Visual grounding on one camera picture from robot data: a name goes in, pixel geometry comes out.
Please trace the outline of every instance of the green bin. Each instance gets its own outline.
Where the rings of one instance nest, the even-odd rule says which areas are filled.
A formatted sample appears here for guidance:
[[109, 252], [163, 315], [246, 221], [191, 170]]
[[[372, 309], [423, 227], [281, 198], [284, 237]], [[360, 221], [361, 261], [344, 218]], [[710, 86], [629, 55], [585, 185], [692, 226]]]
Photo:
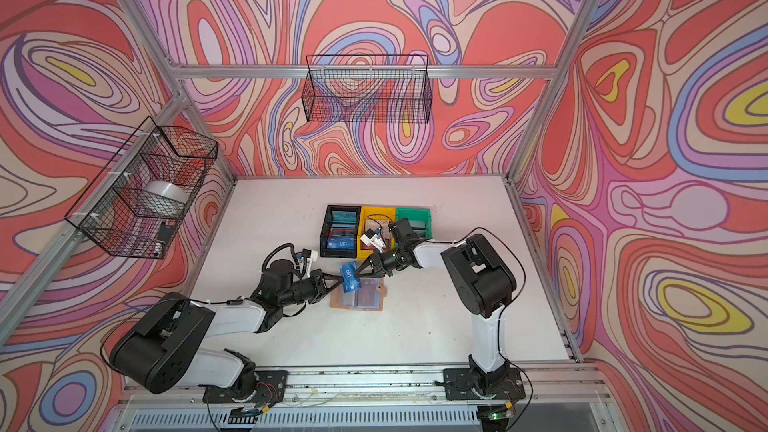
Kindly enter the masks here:
[[414, 232], [421, 237], [424, 232], [424, 238], [432, 238], [432, 212], [428, 208], [396, 208], [395, 220], [407, 218]]

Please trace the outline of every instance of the swirly pattern backdrop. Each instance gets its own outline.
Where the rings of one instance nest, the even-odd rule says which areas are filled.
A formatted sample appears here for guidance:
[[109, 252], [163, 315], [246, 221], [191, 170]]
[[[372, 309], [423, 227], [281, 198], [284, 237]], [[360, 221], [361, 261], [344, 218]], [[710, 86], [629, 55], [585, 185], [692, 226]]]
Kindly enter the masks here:
[[603, 0], [515, 177], [630, 430], [768, 430], [768, 0]]
[[[140, 0], [186, 64], [301, 64], [307, 54], [426, 53], [433, 64], [552, 64], [581, 0]], [[233, 171], [505, 172], [543, 87], [435, 80], [428, 125], [306, 124], [299, 80], [188, 80]]]
[[[3, 0], [0, 299], [88, 182], [168, 97], [115, 0]], [[99, 428], [124, 386], [101, 362], [101, 340], [184, 282], [223, 196], [213, 169], [163, 261], [81, 245], [0, 348], [0, 431]]]
[[[420, 50], [438, 64], [538, 52], [554, 63], [581, 0], [141, 0], [174, 60], [298, 64], [329, 47]], [[451, 83], [446, 82], [450, 94]]]

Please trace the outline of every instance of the aluminum rail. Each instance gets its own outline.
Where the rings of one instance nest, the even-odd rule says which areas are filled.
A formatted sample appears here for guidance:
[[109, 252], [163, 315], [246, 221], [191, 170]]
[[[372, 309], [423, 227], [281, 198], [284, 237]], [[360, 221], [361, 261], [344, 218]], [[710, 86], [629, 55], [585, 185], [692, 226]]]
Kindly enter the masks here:
[[[312, 66], [313, 69], [411, 70], [413, 66]], [[186, 79], [303, 79], [307, 66], [190, 66], [172, 65], [177, 80]], [[552, 79], [555, 66], [429, 66], [432, 79]]]
[[533, 117], [525, 130], [523, 131], [520, 143], [514, 153], [512, 162], [506, 171], [508, 179], [512, 180], [514, 174], [521, 166], [522, 161], [530, 153], [531, 148], [536, 143], [539, 133], [544, 125], [552, 108], [557, 105], [558, 93], [568, 78], [568, 69], [576, 57], [576, 52], [584, 36], [587, 34], [592, 17], [598, 10], [601, 0], [581, 0], [578, 11], [576, 12], [574, 22], [565, 36], [565, 41], [558, 54], [555, 63], [555, 74], [552, 80], [544, 87], [539, 98], [538, 105], [534, 111]]
[[[155, 67], [157, 67], [160, 75], [168, 83], [168, 87], [170, 87], [172, 91], [181, 94], [186, 100], [186, 115], [187, 119], [192, 124], [192, 127], [206, 137], [215, 139], [214, 134], [206, 124], [205, 119], [203, 119], [203, 115], [197, 109], [197, 105], [190, 98], [184, 84], [178, 81], [174, 72], [171, 70], [170, 64], [172, 63], [172, 60], [166, 53], [162, 42], [160, 42], [158, 33], [152, 27], [141, 2], [139, 0], [117, 0], [117, 2], [120, 4], [120, 8], [122, 8], [123, 12], [125, 12], [131, 28], [138, 34], [141, 42], [147, 47], [147, 51], [152, 58]], [[216, 159], [216, 164], [219, 167], [222, 177], [224, 177], [224, 180], [227, 182], [227, 185], [231, 186], [234, 183], [234, 176], [230, 170], [229, 161], [226, 158], [223, 158], [220, 154]]]
[[[541, 361], [518, 364], [533, 383], [533, 402], [590, 403], [596, 400], [612, 402], [604, 376], [595, 364]], [[464, 364], [413, 364], [373, 366], [324, 366], [257, 368], [258, 370], [288, 370], [285, 398], [277, 407], [312, 407], [351, 405], [430, 405], [446, 404], [443, 387], [435, 380], [443, 380], [444, 368], [463, 368]], [[531, 384], [523, 379], [526, 394]], [[120, 402], [133, 406], [166, 408], [169, 402], [192, 406], [200, 402], [204, 388], [171, 388], [165, 394], [152, 395], [139, 386], [128, 386]], [[504, 400], [479, 398], [451, 401], [453, 404], [487, 405]]]

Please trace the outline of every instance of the wire mesh basket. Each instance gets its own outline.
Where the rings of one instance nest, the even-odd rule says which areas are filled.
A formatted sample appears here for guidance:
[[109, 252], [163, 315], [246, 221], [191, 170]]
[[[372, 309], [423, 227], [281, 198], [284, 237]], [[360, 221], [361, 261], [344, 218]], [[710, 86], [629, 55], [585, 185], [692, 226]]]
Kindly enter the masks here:
[[325, 54], [306, 62], [308, 122], [429, 122], [427, 55]]
[[154, 125], [139, 147], [90, 210], [72, 213], [76, 202], [65, 218], [107, 254], [164, 258], [219, 146], [185, 127]]

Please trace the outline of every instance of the metal rail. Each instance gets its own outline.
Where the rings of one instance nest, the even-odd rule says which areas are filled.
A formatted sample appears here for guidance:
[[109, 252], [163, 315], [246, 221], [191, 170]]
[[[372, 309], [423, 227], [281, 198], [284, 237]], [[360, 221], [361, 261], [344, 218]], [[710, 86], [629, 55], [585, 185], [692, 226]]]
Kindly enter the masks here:
[[[331, 69], [410, 70], [411, 66], [326, 66]], [[303, 79], [306, 66], [171, 66], [177, 80], [186, 79]], [[431, 79], [552, 79], [555, 66], [429, 66]]]
[[512, 178], [514, 172], [521, 166], [522, 160], [528, 156], [530, 149], [535, 145], [539, 133], [544, 125], [544, 120], [549, 116], [552, 108], [557, 105], [558, 93], [568, 78], [568, 70], [576, 57], [578, 47], [587, 33], [587, 29], [598, 10], [601, 0], [581, 0], [574, 22], [565, 35], [558, 58], [555, 61], [555, 74], [552, 80], [542, 91], [538, 105], [534, 111], [530, 123], [523, 131], [517, 150], [514, 153], [506, 176]]
[[[147, 47], [147, 51], [154, 62], [154, 65], [158, 68], [160, 75], [168, 83], [168, 87], [172, 91], [180, 94], [186, 101], [187, 119], [189, 119], [192, 127], [199, 133], [215, 139], [214, 134], [206, 124], [203, 115], [197, 109], [197, 104], [190, 98], [187, 89], [184, 84], [178, 80], [174, 72], [170, 68], [170, 64], [173, 62], [170, 56], [163, 48], [160, 38], [152, 27], [149, 17], [146, 15], [144, 8], [139, 0], [117, 0], [125, 12], [128, 22], [139, 35], [141, 42]], [[234, 176], [230, 170], [229, 161], [223, 158], [221, 155], [216, 159], [216, 164], [219, 166], [220, 172], [224, 180], [226, 180], [231, 186], [234, 183]]]
[[[521, 362], [532, 381], [525, 381], [526, 393], [539, 403], [612, 402], [604, 376], [593, 364], [572, 361]], [[260, 368], [288, 370], [285, 399], [277, 407], [315, 407], [317, 405], [435, 405], [446, 404], [445, 389], [435, 386], [443, 380], [444, 368], [466, 367], [466, 364], [407, 364], [372, 366], [326, 366]], [[172, 388], [152, 395], [141, 387], [127, 387], [120, 402], [131, 406], [168, 408], [171, 404], [189, 407], [201, 402], [205, 388]], [[504, 403], [504, 399], [479, 398], [450, 403], [487, 405]]]
[[507, 196], [509, 196], [509, 201], [514, 209], [514, 214], [518, 218], [520, 229], [523, 230], [525, 244], [528, 246], [528, 251], [531, 253], [533, 264], [536, 267], [536, 272], [538, 272], [538, 277], [542, 281], [544, 295], [547, 296], [547, 302], [549, 302], [549, 307], [552, 309], [554, 321], [558, 323], [558, 327], [560, 328], [564, 339], [568, 342], [568, 347], [571, 349], [571, 354], [573, 355], [574, 360], [576, 360], [576, 362], [581, 362], [584, 360], [584, 357], [581, 355], [581, 349], [578, 346], [573, 331], [571, 331], [571, 325], [565, 320], [565, 312], [563, 312], [562, 304], [555, 293], [552, 276], [550, 276], [548, 272], [547, 264], [542, 262], [543, 254], [536, 243], [531, 224], [524, 218], [525, 214], [522, 202], [520, 202], [520, 195], [512, 182], [507, 182], [505, 185]]

